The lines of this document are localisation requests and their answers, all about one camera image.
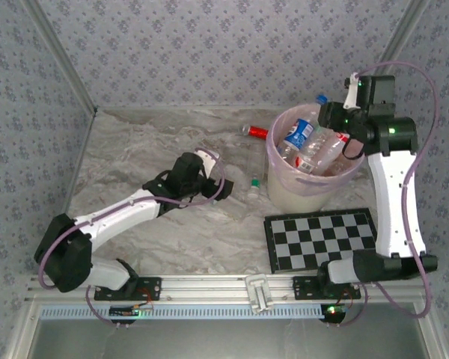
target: bottle label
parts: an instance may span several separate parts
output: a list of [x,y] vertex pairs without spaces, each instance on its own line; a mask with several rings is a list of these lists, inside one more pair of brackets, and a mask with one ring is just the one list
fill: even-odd
[[293,128],[287,133],[284,140],[293,147],[300,150],[308,139],[309,135],[313,132],[314,127],[301,118],[296,121]]
[[298,155],[296,157],[294,166],[300,170],[301,172],[304,172],[305,174],[310,174],[312,170],[314,169],[314,166],[312,163],[309,163],[308,161],[305,161],[301,155]]
[[336,132],[336,137],[345,143],[349,140],[349,134],[347,133]]

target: black bracket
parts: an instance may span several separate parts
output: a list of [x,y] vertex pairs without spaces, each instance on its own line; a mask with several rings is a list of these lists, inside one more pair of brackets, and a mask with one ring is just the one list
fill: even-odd
[[162,290],[160,277],[139,277],[135,290],[131,293],[111,290],[103,286],[95,290],[95,301],[158,301]]
[[333,299],[360,299],[361,292],[350,283],[323,286],[316,276],[293,278],[294,298],[297,301]]
[[[234,182],[225,179],[222,191],[215,200],[224,200],[233,191]],[[183,200],[201,193],[206,198],[213,196],[219,188],[214,179],[206,178],[203,159],[195,153],[184,153],[178,158],[171,171],[163,171],[155,179],[146,182],[142,188],[150,191],[157,197],[166,197],[172,200]],[[175,208],[186,208],[173,203],[161,203],[159,214]]]

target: checkerboard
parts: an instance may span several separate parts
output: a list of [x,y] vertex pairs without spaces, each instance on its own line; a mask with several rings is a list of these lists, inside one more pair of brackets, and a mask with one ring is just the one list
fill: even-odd
[[352,257],[376,248],[376,228],[369,209],[265,217],[272,273],[312,270],[328,260]]

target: plastic bottle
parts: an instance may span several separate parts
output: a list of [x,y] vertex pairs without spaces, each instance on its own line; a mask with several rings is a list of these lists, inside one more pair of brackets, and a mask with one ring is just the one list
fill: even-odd
[[[327,102],[328,102],[328,98],[322,94],[320,94],[316,97],[316,103],[318,103],[319,105],[324,105]],[[306,121],[305,121],[311,127],[311,132],[313,132],[314,126],[311,125],[310,123],[317,123],[318,114],[319,114],[319,112],[317,112],[313,117],[306,119]],[[291,136],[292,131],[296,128],[297,124],[298,123],[296,122],[296,125],[287,134],[287,137],[284,139],[284,141],[281,142],[280,145],[278,145],[278,152],[281,154],[281,158],[284,161],[286,161],[287,163],[289,163],[290,165],[292,165],[293,167],[297,167],[298,153],[302,149],[304,142],[301,143],[301,146],[299,148],[295,146],[295,147],[292,147],[291,149],[289,147],[287,147],[284,142]],[[317,126],[317,128],[319,129],[318,132],[320,133],[322,131],[321,127]],[[308,137],[309,137],[309,133],[305,136],[304,141],[306,141],[308,139]]]
[[264,177],[265,147],[264,144],[251,144],[248,152],[248,165],[246,173],[250,181],[248,198],[258,198],[261,182]]
[[346,164],[344,162],[334,161],[329,165],[328,169],[324,172],[323,175],[326,177],[337,176],[341,172],[344,172],[345,169]]
[[285,162],[293,165],[296,155],[313,132],[313,129],[313,126],[302,118],[296,121],[284,140],[277,146],[278,153]]
[[316,176],[322,176],[329,165],[341,154],[341,151],[348,140],[349,135],[340,132],[334,132],[333,135],[327,137],[326,142],[312,158],[315,168],[311,173]]
[[249,124],[241,126],[239,130],[244,136],[252,136],[256,138],[261,138],[262,140],[266,140],[266,136],[268,135],[267,129],[251,126]]
[[313,157],[315,157],[333,133],[334,131],[331,129],[321,126],[317,127],[306,142],[306,145],[299,151],[294,166],[301,172],[310,174],[316,167],[316,162],[313,160]]

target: wall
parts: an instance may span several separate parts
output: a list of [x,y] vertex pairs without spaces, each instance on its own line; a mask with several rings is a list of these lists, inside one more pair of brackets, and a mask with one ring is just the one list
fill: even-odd
[[[432,276],[434,302],[449,335],[449,0],[432,1],[421,17],[400,60],[420,64],[436,81],[441,117],[430,150],[418,169],[418,211],[423,237],[439,257]],[[414,118],[420,145],[430,128],[433,101],[420,75],[398,70],[400,112]]]
[[40,0],[98,106],[292,105],[379,59],[407,0]]
[[0,1],[0,358],[90,118],[19,1]]

